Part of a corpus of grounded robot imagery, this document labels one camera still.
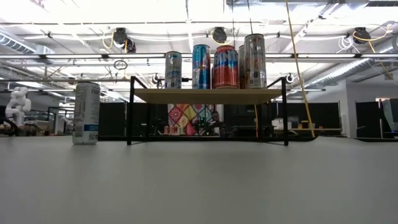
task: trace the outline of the energy drink can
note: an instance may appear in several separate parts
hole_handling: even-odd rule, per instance
[[[182,58],[180,52],[167,52],[165,63],[165,88],[181,88],[182,74],[181,74]]]
[[[241,45],[238,50],[238,65],[239,65],[239,88],[246,88],[246,76],[244,71],[244,45]]]
[[[195,45],[192,53],[192,88],[210,89],[210,81],[210,47]]]
[[[246,88],[267,88],[264,36],[251,34],[244,38]]]
[[[96,144],[100,119],[101,88],[96,83],[81,82],[76,86],[73,119],[74,144]]]
[[[239,88],[238,53],[233,46],[218,47],[214,56],[214,88]]]

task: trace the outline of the cable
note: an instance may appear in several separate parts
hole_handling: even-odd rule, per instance
[[[250,5],[249,5],[249,0],[246,1],[248,3],[248,10],[249,10],[249,20],[250,20],[250,29],[251,29],[251,34],[253,34],[253,26],[251,24],[251,15],[250,15]]]
[[[221,44],[221,43],[217,42],[217,41],[213,38],[213,33],[214,33],[214,31],[212,30],[212,31],[210,32],[210,37],[211,37],[211,39],[214,41],[214,43],[216,43],[216,44],[228,45],[228,44],[230,44],[230,43],[232,42],[232,40],[230,40],[228,43],[223,43],[223,44]]]
[[[232,0],[232,34],[234,37],[234,47],[235,47],[234,0]]]
[[[110,46],[107,46],[107,45],[105,44],[105,33],[104,33],[104,35],[103,35],[102,44],[103,44],[104,47],[106,47],[107,49],[111,49],[112,46],[113,46],[113,35],[114,35],[114,31],[112,32],[112,40],[111,40],[111,45],[110,45]]]
[[[303,80],[302,80],[301,74],[300,74],[299,62],[297,60],[296,44],[294,43],[294,38],[293,38],[293,28],[292,28],[292,22],[290,21],[290,12],[289,12],[288,0],[285,0],[285,3],[286,3],[286,10],[287,10],[287,18],[289,19],[290,36],[292,37],[292,43],[293,43],[294,60],[296,62],[297,76],[298,76],[298,80],[300,81],[301,92],[302,92],[302,95],[303,95],[303,98],[304,98],[305,110],[307,111],[308,121],[310,122],[311,135],[312,135],[313,138],[315,138],[315,134],[313,132],[313,126],[312,126],[310,110],[308,108],[307,96],[305,95],[305,92],[304,92],[304,84],[303,84]]]
[[[259,137],[259,120],[257,117],[257,106],[254,105],[254,112],[256,114],[256,138]]]
[[[375,51],[374,48],[373,48],[372,42],[369,41],[368,43],[369,43],[369,45],[371,46],[371,49],[372,49],[373,53],[376,53],[376,51]],[[381,66],[384,68],[384,70],[386,71],[386,73],[390,76],[391,80],[394,79],[394,77],[391,75],[391,73],[388,71],[388,69],[384,66],[383,62],[380,62],[380,64],[381,64]]]
[[[381,37],[375,38],[375,39],[362,39],[362,38],[356,37],[356,36],[355,36],[356,31],[353,32],[353,37],[357,38],[358,40],[362,40],[362,41],[375,41],[375,40],[379,40],[379,39],[385,37],[385,36],[388,34],[388,28],[389,28],[389,27],[387,26],[387,30],[386,30],[386,32],[384,33],[384,35],[382,35]]]

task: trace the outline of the barcode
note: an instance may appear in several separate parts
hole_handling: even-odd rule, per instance
[[[98,139],[98,135],[97,134],[90,134],[88,136],[88,140],[97,140]]]

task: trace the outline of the wooden shelf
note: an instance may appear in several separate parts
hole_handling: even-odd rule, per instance
[[[153,104],[224,104],[258,105],[282,94],[282,90],[192,90],[192,89],[135,89],[134,94]]]

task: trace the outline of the silver can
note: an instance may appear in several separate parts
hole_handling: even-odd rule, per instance
[[[246,76],[244,71],[244,45],[241,45],[238,50],[238,67],[239,67],[239,88],[246,88]]]
[[[267,88],[264,36],[251,34],[244,38],[246,88]]]
[[[96,144],[100,120],[101,88],[96,83],[81,82],[76,86],[74,144]]]
[[[182,58],[180,52],[167,52],[165,63],[165,88],[181,88]]]

